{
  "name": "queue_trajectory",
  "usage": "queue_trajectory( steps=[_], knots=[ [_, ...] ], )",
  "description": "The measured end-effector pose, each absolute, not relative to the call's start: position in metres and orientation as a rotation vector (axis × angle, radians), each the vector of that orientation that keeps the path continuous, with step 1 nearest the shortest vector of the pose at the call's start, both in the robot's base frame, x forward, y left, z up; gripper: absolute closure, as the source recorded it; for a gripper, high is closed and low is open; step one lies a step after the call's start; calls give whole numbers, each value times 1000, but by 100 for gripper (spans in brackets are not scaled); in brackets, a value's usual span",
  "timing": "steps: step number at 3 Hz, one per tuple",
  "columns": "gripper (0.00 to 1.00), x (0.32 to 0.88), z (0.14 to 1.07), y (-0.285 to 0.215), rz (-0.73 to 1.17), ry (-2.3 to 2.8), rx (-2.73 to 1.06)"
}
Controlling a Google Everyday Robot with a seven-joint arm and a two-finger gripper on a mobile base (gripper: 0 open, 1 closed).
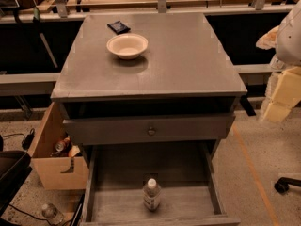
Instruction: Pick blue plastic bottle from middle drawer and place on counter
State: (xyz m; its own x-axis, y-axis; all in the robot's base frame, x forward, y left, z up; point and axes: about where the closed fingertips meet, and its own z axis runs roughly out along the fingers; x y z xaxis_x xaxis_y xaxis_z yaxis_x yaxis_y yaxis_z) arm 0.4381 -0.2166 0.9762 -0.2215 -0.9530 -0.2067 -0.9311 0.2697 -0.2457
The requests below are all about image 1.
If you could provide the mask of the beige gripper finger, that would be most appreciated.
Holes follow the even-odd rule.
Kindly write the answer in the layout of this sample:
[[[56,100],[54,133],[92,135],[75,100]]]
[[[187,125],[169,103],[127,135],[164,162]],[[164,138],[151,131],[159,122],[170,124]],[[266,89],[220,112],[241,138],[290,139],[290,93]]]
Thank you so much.
[[[272,73],[261,106],[261,119],[282,122],[301,102],[301,68],[292,67]]]

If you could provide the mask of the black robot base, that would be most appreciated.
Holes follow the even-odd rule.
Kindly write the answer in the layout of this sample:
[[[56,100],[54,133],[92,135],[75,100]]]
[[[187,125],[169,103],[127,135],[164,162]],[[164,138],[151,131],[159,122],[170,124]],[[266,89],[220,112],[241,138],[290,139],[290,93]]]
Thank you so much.
[[[30,155],[24,151],[5,151],[0,137],[0,216],[32,171],[30,161]]]

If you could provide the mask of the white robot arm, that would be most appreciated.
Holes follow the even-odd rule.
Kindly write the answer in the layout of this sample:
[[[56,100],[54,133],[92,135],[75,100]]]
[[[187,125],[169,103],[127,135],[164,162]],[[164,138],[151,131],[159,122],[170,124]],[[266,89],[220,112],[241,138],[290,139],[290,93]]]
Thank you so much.
[[[281,73],[271,74],[260,114],[262,121],[282,122],[301,102],[301,1],[279,26],[259,38],[256,46],[264,50],[275,48],[271,64],[288,65]]]

